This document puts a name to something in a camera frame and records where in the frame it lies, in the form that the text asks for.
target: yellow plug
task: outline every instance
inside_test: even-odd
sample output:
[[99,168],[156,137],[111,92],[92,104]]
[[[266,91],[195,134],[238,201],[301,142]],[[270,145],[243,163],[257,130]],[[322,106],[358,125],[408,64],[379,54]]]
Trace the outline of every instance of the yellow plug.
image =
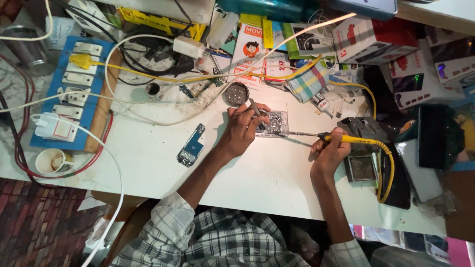
[[89,69],[91,65],[95,65],[91,56],[87,54],[72,55],[69,57],[69,62],[76,64],[78,67],[83,69]]

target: black phone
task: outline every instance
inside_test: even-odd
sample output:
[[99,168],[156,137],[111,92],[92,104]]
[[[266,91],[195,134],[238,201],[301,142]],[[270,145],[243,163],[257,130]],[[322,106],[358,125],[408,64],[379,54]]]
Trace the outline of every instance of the black phone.
[[447,151],[446,109],[440,105],[422,105],[418,118],[419,166],[443,169]]

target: plaid cloth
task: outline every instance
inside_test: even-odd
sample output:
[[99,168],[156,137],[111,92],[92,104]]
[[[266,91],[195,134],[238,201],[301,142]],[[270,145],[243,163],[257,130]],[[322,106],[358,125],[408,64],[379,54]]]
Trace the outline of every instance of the plaid cloth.
[[288,81],[290,92],[300,103],[307,102],[328,83],[328,69],[322,60],[309,70]]
[[[161,200],[139,237],[111,266],[309,266],[286,249],[273,221],[262,213],[250,220],[239,210],[211,208],[194,217],[178,194]],[[368,267],[358,242],[331,245],[322,266]]]

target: cartoon boy illustration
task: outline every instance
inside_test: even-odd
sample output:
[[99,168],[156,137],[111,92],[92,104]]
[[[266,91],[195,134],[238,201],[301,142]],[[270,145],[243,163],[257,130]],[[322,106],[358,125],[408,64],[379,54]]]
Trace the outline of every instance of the cartoon boy illustration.
[[259,44],[257,42],[248,42],[243,47],[244,55],[250,58],[259,57],[261,53],[259,52]]

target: checkered cloth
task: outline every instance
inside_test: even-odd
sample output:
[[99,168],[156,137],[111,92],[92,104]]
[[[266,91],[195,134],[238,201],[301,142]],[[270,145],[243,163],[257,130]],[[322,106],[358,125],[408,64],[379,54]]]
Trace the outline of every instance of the checkered cloth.
[[[111,266],[309,266],[286,249],[284,238],[266,215],[250,220],[239,210],[211,208],[194,217],[178,194],[161,200],[139,237]],[[369,267],[358,242],[331,245],[322,266]]]
[[307,102],[328,83],[328,69],[323,61],[288,81],[290,92],[301,103]]

